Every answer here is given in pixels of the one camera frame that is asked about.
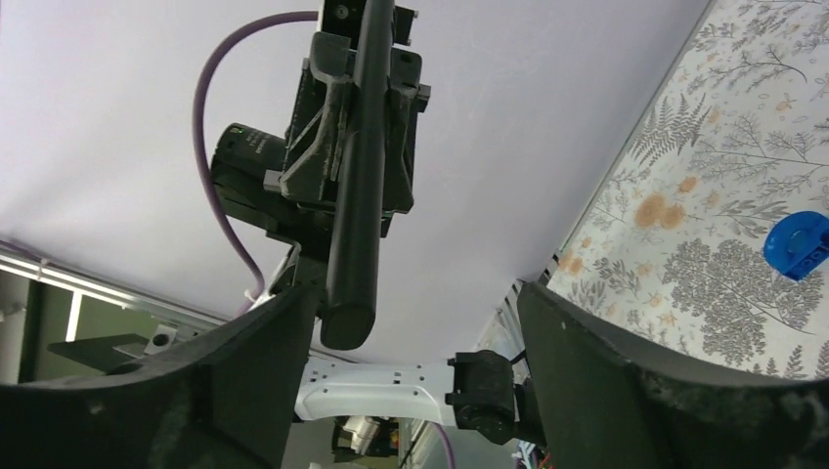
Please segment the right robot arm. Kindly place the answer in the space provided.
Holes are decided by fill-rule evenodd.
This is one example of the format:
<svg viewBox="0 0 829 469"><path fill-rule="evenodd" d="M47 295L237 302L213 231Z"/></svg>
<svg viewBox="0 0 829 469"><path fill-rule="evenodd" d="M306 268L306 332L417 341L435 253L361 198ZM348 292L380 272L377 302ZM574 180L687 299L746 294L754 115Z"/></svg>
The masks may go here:
<svg viewBox="0 0 829 469"><path fill-rule="evenodd" d="M277 468L295 420L402 417L545 447L556 468L824 468L828 384L700 361L537 284L531 384L491 351L415 365L309 356L307 287L102 376L1 389L5 468Z"/></svg>

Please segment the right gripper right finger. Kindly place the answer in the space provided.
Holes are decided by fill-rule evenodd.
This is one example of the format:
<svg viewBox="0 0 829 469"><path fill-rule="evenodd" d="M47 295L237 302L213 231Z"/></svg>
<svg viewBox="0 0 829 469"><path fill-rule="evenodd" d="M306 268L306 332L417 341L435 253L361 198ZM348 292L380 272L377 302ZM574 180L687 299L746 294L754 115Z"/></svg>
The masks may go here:
<svg viewBox="0 0 829 469"><path fill-rule="evenodd" d="M691 358L528 283L517 312L556 468L824 468L828 384Z"/></svg>

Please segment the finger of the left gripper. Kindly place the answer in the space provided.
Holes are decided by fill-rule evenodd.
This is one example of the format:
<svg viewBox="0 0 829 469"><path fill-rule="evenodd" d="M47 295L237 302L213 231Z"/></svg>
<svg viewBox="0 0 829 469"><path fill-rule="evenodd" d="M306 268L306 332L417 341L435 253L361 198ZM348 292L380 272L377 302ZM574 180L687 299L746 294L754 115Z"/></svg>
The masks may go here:
<svg viewBox="0 0 829 469"><path fill-rule="evenodd" d="M303 61L280 187L299 204L333 204L327 186L336 181L336 158L342 153L347 105L353 88L349 71L350 40L317 32Z"/></svg>
<svg viewBox="0 0 829 469"><path fill-rule="evenodd" d="M391 49L382 201L387 212L408 213L414 206L414 147L421 65L420 55Z"/></svg>

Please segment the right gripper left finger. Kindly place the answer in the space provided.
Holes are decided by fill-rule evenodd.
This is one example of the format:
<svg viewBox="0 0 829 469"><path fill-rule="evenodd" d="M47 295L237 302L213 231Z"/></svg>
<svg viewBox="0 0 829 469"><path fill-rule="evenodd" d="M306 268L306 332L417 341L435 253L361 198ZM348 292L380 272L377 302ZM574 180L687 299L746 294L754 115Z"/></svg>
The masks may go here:
<svg viewBox="0 0 829 469"><path fill-rule="evenodd" d="M278 468L317 294L294 287L101 376L1 389L5 468Z"/></svg>

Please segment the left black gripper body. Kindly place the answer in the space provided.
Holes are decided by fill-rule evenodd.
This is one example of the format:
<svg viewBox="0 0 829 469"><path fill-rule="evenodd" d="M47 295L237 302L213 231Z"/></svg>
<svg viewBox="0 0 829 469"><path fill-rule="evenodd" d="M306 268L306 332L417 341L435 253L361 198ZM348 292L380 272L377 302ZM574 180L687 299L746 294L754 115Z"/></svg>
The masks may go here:
<svg viewBox="0 0 829 469"><path fill-rule="evenodd" d="M330 253L385 238L381 231L394 15L392 1L363 1L365 10L354 62L355 92L349 102Z"/></svg>

